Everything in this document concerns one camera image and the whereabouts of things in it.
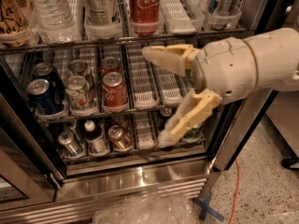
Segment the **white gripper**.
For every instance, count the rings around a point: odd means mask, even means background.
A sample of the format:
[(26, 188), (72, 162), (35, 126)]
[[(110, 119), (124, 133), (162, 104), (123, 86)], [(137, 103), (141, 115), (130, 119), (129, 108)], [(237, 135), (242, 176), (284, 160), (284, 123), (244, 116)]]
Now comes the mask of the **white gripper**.
[(229, 37), (205, 45), (148, 46), (144, 59), (179, 76), (192, 69), (194, 86), (190, 89), (158, 135), (158, 147), (175, 145), (190, 129), (202, 125), (213, 109), (246, 98), (257, 83), (253, 53), (242, 40)]

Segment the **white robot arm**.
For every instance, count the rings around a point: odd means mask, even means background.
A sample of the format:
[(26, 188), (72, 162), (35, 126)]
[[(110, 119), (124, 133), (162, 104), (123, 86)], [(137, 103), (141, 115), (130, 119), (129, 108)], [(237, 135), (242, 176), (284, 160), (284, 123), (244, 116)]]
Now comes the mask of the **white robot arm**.
[(299, 33), (292, 28), (244, 39), (229, 37), (201, 49), (188, 44), (148, 46), (142, 55), (182, 77), (192, 70), (194, 86), (158, 135), (159, 147), (176, 144), (219, 105), (245, 99), (258, 90), (299, 89)]

